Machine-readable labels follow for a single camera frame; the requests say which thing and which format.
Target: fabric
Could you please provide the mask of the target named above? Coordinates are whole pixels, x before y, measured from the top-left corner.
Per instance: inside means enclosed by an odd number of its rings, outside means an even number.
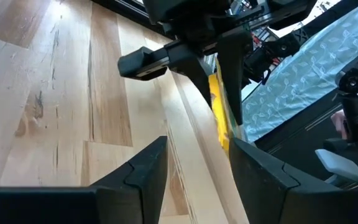
[[[243,101],[244,131],[254,142],[336,88],[335,76],[358,56],[358,8],[286,58]]]

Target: wooden floor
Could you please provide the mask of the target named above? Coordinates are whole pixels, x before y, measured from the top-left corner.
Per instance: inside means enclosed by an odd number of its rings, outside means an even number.
[[[0,185],[86,186],[169,138],[161,223],[247,223],[214,116],[186,77],[123,79],[168,40],[88,0],[0,0]]]

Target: blue patterned fabric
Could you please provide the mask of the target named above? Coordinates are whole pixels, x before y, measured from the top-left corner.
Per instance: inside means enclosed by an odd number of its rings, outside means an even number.
[[[333,91],[335,76],[358,56],[358,8],[286,58],[243,102],[244,131],[254,142]]]

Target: yellow object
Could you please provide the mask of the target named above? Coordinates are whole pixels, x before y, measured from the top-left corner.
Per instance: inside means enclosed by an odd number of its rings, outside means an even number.
[[[208,78],[209,89],[212,96],[212,110],[215,114],[218,126],[219,142],[224,152],[229,156],[229,140],[230,138],[239,138],[245,140],[242,127],[240,127],[228,105],[226,91],[224,89],[221,67],[216,59],[217,72]]]
[[[215,114],[216,124],[218,126],[219,142],[221,143],[226,155],[229,156],[229,138],[227,135],[226,114],[223,107],[223,99],[221,97],[217,74],[215,73],[210,75],[208,79],[212,97],[212,110]]]

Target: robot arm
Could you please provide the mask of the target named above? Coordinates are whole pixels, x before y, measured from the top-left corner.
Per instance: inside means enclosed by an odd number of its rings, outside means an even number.
[[[200,7],[202,1],[144,1],[151,13],[152,22],[163,22],[165,32],[175,35],[177,40],[163,48],[151,51],[142,47],[120,58],[118,67],[122,77],[150,80],[163,75],[167,68],[186,75],[211,105],[208,75],[212,68],[203,61],[205,55],[218,53],[227,100],[237,124],[242,124],[241,88],[249,78],[261,80],[263,72],[254,71],[254,64],[244,68],[247,61],[260,63],[264,54],[290,55],[292,48],[274,47],[270,44],[253,54],[251,30],[272,25],[277,29],[301,21],[311,11],[316,0],[266,1],[239,15],[226,11],[227,1],[213,1],[209,7]]]

